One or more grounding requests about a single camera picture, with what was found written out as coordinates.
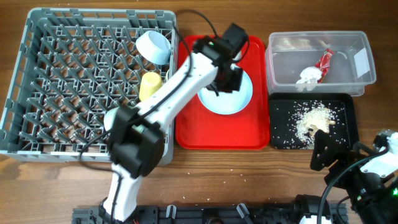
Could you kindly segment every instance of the clear container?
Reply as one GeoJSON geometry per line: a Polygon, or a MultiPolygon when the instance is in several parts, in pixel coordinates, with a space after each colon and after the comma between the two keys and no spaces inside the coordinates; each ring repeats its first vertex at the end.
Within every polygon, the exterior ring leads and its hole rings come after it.
{"type": "Polygon", "coordinates": [[[266,50],[269,93],[348,93],[360,96],[376,81],[372,51],[361,31],[277,32],[266,50]],[[334,51],[330,69],[320,84],[296,84],[304,68],[324,51],[334,51]]]}

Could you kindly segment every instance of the red tray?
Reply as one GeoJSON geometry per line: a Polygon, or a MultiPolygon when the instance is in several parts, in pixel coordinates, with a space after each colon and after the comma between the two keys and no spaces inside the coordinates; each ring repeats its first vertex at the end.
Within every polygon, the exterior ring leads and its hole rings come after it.
{"type": "MultiPolygon", "coordinates": [[[[185,38],[188,46],[203,37],[191,35],[185,38]]],[[[253,96],[242,111],[220,115],[205,108],[198,95],[180,111],[175,119],[175,137],[186,149],[262,149],[270,140],[268,90],[264,43],[250,36],[250,48],[238,66],[249,75],[253,84],[253,96]]],[[[187,50],[180,43],[178,67],[187,58],[187,50]]]]}

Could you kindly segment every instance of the sticker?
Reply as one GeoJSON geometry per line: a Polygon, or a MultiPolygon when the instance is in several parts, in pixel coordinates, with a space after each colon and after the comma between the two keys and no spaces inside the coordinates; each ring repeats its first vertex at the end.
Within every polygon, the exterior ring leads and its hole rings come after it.
{"type": "Polygon", "coordinates": [[[369,59],[366,53],[366,49],[360,50],[354,55],[356,75],[359,77],[363,76],[366,72],[370,71],[369,59]]]}

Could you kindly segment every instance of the dish rack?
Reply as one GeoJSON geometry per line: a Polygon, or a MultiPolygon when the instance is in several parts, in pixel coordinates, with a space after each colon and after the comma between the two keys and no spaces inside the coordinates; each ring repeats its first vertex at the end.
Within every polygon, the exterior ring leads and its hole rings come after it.
{"type": "MultiPolygon", "coordinates": [[[[171,11],[32,9],[0,122],[0,154],[20,161],[77,161],[83,146],[104,131],[107,111],[136,105],[143,74],[157,72],[165,82],[176,71],[173,24],[171,11]],[[166,65],[150,63],[136,49],[148,30],[170,41],[166,65]]],[[[173,128],[165,134],[160,165],[172,160],[173,128]]],[[[106,137],[83,159],[109,162],[106,137]]]]}

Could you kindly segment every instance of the brown tabletop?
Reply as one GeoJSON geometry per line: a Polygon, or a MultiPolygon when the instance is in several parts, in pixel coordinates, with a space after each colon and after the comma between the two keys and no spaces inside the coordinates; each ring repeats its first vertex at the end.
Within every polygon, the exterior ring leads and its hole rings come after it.
{"type": "MultiPolygon", "coordinates": [[[[231,22],[268,44],[272,32],[362,30],[368,35],[377,82],[354,98],[360,140],[370,145],[383,128],[398,130],[397,1],[16,1],[0,3],[0,105],[4,106],[27,13],[33,7],[168,9],[205,13],[222,33],[231,22]]],[[[183,35],[210,34],[197,16],[182,15],[183,35]]],[[[189,151],[175,143],[171,164],[156,168],[142,184],[141,205],[232,205],[289,202],[297,194],[321,195],[325,171],[310,170],[312,151],[189,151]]],[[[0,223],[70,223],[73,208],[98,205],[111,174],[77,163],[23,163],[0,156],[0,223]]],[[[333,189],[337,202],[346,192],[333,189]]],[[[353,212],[351,223],[361,223],[353,212]]]]}

